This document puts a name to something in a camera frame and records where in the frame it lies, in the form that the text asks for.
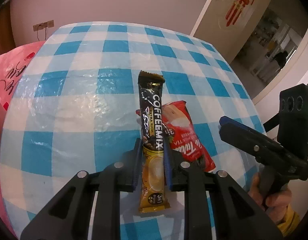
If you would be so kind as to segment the yellow sleeve forearm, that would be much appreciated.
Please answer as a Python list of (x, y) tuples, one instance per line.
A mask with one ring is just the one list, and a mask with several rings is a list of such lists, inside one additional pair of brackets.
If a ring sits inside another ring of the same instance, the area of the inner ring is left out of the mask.
[(287, 206), (287, 211), (278, 224), (278, 228), (281, 231), (283, 237), (290, 235), (300, 223), (299, 215), (292, 209), (291, 205)]

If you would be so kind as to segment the right hand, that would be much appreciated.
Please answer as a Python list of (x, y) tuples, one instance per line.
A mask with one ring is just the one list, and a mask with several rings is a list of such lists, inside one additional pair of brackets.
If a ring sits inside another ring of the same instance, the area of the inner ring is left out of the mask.
[(279, 193), (271, 194), (264, 199), (258, 188), (259, 184), (260, 175), (257, 172), (253, 176), (248, 194), (263, 211), (265, 210), (265, 206), (268, 207), (266, 211), (268, 217), (277, 225), (292, 219), (294, 217), (294, 211), (290, 206), (292, 191), (286, 189)]

